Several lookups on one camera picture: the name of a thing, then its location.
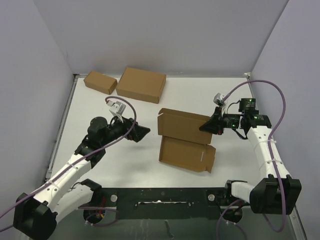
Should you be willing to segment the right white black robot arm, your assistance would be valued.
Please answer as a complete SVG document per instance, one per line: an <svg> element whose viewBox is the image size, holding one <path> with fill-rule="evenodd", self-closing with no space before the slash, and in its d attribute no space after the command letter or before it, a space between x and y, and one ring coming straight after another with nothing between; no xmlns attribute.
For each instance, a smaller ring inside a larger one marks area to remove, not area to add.
<svg viewBox="0 0 320 240"><path fill-rule="evenodd" d="M301 182L291 177L284 166L273 138L272 124L267 115L256 109L254 98L242 98L237 114L227 113L222 97L214 99L217 105L209 120L199 127L200 131L222 135L224 129L244 131L255 153L260 181L253 186L243 180L228 180L222 192L223 200L232 205L239 199L249 203L255 214L290 215L302 190Z"/></svg>

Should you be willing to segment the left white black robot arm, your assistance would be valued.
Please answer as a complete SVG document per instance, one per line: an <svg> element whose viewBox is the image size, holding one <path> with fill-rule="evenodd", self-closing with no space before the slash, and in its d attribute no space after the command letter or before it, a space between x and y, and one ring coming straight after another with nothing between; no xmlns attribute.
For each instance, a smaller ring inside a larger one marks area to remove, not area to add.
<svg viewBox="0 0 320 240"><path fill-rule="evenodd" d="M94 168L109 147L122 139L139 142L150 128L140 126L133 118L115 118L112 124L101 116L91 120L87 135L69 161L45 184L30 195L16 200L13 227L33 240L47 240L58 223L62 211L55 211L69 188Z"/></svg>

